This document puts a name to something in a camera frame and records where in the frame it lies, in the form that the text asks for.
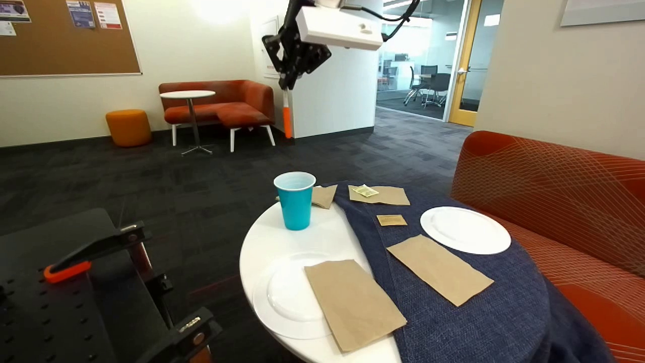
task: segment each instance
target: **doorway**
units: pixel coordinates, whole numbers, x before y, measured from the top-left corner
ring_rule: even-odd
[[[479,109],[503,0],[472,0],[451,93],[449,121],[472,128]]]
[[[400,16],[408,7],[385,0],[383,15]],[[501,0],[421,0],[412,23],[382,47],[376,106],[473,126],[499,11]]]

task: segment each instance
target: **paper napkin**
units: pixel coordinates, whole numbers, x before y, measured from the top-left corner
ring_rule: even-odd
[[[376,220],[382,226],[408,226],[401,214],[379,214]]]
[[[408,322],[355,260],[304,266],[304,273],[343,353],[366,347]]]
[[[335,201],[335,195],[336,195],[336,186],[328,186],[328,188],[315,186],[312,204],[328,210],[330,204]]]
[[[349,200],[361,204],[389,204],[389,205],[409,205],[408,193],[404,188],[392,186],[371,186],[376,193],[365,193],[366,186],[349,186]]]
[[[427,237],[408,239],[388,251],[456,306],[494,283]]]

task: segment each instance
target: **paper cup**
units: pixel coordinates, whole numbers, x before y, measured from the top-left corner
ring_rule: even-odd
[[[310,197],[317,177],[306,172],[286,172],[277,175],[282,220],[286,230],[304,230],[310,224]]]

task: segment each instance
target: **couch cushion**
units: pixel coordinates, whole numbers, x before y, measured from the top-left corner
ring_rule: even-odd
[[[645,161],[476,132],[451,193],[645,276]]]
[[[195,121],[215,121],[218,119],[218,109],[221,104],[224,103],[194,104]],[[167,106],[164,111],[164,119],[167,123],[189,123],[192,121],[187,104]]]
[[[270,126],[270,119],[246,103],[218,103],[215,114],[224,128]]]
[[[587,316],[616,361],[645,360],[645,279],[496,218]]]

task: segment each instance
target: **orange couch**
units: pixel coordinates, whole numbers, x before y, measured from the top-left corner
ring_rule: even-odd
[[[179,80],[162,83],[159,93],[170,90],[215,90],[214,97],[195,98],[194,111],[197,123],[220,123],[230,130],[230,152],[235,150],[235,132],[242,128],[265,128],[272,145],[275,90],[254,80]],[[162,98],[164,119],[172,126],[173,145],[177,145],[177,126],[189,126],[189,109],[182,98]]]
[[[616,361],[645,361],[645,161],[476,132],[451,195],[503,224]]]

